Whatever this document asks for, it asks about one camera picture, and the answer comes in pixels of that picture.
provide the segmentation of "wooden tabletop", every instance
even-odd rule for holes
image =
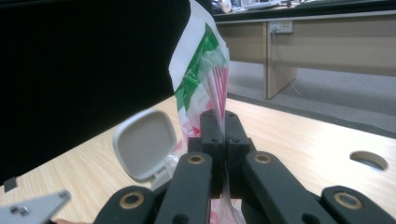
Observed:
[[[180,139],[176,99],[171,97],[154,107],[169,115]],[[231,99],[226,108],[239,116],[258,150],[276,155],[311,192],[320,195],[326,187],[343,185],[365,194],[396,217],[395,139]],[[55,217],[93,222],[117,190],[131,185],[149,187],[149,183],[133,181],[121,168],[112,146],[116,129],[19,176],[16,189],[4,193],[4,186],[0,187],[0,206],[67,189],[72,200]],[[382,157],[388,168],[381,171],[351,160],[355,151]]]

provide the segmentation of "gray floor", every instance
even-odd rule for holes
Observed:
[[[262,64],[231,62],[231,98],[396,138],[396,77],[299,68],[274,98],[263,91]]]

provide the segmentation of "plastic bag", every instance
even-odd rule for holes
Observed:
[[[229,51],[212,16],[194,0],[190,0],[190,4],[189,22],[169,65],[183,132],[183,139],[165,161],[171,175],[178,158],[187,151],[189,137],[200,136],[201,113],[214,109],[219,128],[225,137]],[[240,220],[240,210],[235,212],[233,207],[236,201],[230,199],[228,182],[223,186],[221,200],[212,200],[210,223],[244,223]]]

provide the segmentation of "white plastic lid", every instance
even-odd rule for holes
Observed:
[[[153,108],[125,120],[113,137],[113,147],[121,166],[136,180],[160,178],[165,159],[176,145],[176,134],[169,117]]]

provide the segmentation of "wall socket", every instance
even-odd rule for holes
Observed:
[[[293,21],[270,21],[270,33],[293,33]]]

